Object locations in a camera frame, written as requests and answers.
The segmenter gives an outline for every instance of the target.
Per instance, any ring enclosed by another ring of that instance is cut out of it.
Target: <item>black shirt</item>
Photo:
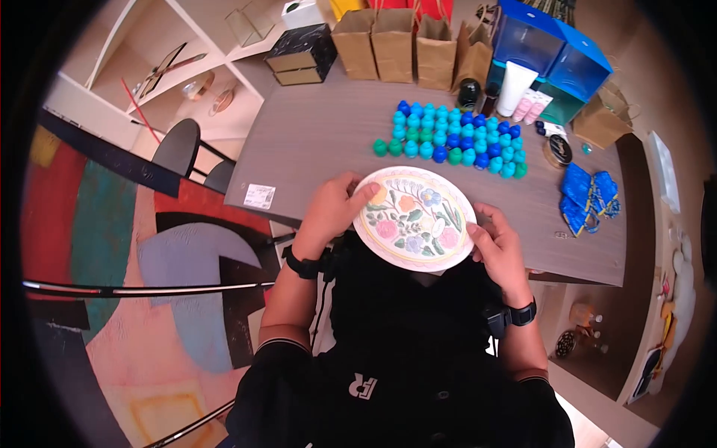
[[[482,301],[458,280],[491,290],[480,264],[423,288],[353,244],[333,289],[336,345],[317,357],[287,339],[258,348],[227,417],[237,448],[574,446],[549,383],[513,381],[485,352]]]

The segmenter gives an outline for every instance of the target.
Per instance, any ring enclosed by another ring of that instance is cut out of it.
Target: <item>floral plate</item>
[[[463,193],[436,173],[392,166],[369,174],[356,187],[381,190],[353,227],[379,257],[411,271],[436,272],[463,261],[473,249],[465,229],[475,212]]]

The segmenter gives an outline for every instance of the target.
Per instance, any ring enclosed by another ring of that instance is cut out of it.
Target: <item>brown paper bag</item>
[[[483,5],[479,8],[483,15],[488,13],[488,8]],[[488,78],[488,70],[493,60],[493,34],[500,19],[500,9],[495,13],[493,23],[486,26],[483,23],[483,15],[479,18],[478,25],[468,24],[463,21],[460,24],[457,41],[456,73],[453,80],[451,93],[454,95],[460,89],[460,82],[465,78],[473,78],[485,89],[485,81]]]
[[[381,81],[413,82],[413,23],[413,9],[379,10],[371,43]]]
[[[423,14],[416,34],[419,87],[450,90],[456,46],[445,17],[436,20]]]
[[[632,132],[630,104],[612,81],[607,81],[573,119],[573,133],[598,148],[605,149]]]
[[[371,48],[371,27],[376,11],[362,9],[347,11],[331,32],[331,39],[341,56],[346,76],[352,80],[377,80],[379,78]]]

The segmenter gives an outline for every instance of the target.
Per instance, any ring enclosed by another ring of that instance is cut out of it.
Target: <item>barcode sticker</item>
[[[244,197],[244,205],[268,210],[274,199],[275,191],[275,186],[249,184],[247,195]]]

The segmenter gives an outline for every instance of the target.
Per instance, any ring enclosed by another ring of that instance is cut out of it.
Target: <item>shirt logo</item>
[[[364,381],[364,376],[360,373],[354,373],[354,375],[356,376],[356,380],[349,385],[348,392],[351,396],[357,396],[360,399],[371,399],[371,393],[373,393],[378,380],[369,378],[368,381]]]

